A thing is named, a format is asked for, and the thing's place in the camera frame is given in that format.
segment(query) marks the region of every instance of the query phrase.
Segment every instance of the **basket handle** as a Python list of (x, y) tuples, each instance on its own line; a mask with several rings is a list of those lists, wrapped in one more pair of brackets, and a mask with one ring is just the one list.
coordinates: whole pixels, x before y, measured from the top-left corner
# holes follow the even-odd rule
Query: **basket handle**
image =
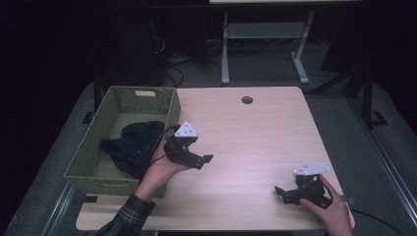
[(156, 93), (154, 90), (135, 90), (136, 96), (156, 96)]

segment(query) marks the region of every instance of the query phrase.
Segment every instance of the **round hole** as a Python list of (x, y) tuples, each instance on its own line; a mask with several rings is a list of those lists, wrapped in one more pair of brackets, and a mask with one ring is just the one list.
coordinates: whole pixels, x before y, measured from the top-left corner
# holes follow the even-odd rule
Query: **round hole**
[(251, 104), (252, 102), (254, 102), (254, 99), (250, 96), (244, 96), (242, 97), (242, 102), (245, 104)]

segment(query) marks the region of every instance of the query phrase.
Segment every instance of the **black cloth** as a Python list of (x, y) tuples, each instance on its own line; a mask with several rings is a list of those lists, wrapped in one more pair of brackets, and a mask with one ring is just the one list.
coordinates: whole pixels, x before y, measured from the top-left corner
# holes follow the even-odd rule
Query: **black cloth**
[(142, 179), (164, 128), (165, 125), (159, 121), (130, 124), (123, 128), (121, 139), (103, 139), (99, 145), (110, 154), (119, 169)]

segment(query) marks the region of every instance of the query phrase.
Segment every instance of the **green wicker basket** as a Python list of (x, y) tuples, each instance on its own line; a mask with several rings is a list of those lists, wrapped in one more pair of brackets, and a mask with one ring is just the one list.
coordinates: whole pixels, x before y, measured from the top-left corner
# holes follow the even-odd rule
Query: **green wicker basket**
[[(178, 124), (181, 106), (175, 88), (110, 87), (89, 125), (64, 177), (87, 194), (128, 196), (138, 180), (121, 171), (99, 147), (101, 139), (119, 139), (132, 123)], [(164, 188), (156, 197), (163, 197)]]

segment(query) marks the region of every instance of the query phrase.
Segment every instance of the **dark fabric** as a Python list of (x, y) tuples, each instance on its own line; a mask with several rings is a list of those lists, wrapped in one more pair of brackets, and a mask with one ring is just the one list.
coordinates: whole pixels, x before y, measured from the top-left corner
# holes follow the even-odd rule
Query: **dark fabric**
[(135, 236), (140, 235), (142, 227), (155, 207), (131, 195), (128, 201), (119, 209), (113, 220), (102, 226), (96, 236)]
[(110, 154), (119, 169), (142, 179), (164, 127), (159, 121), (134, 123), (123, 128), (121, 139), (101, 140), (100, 147)]

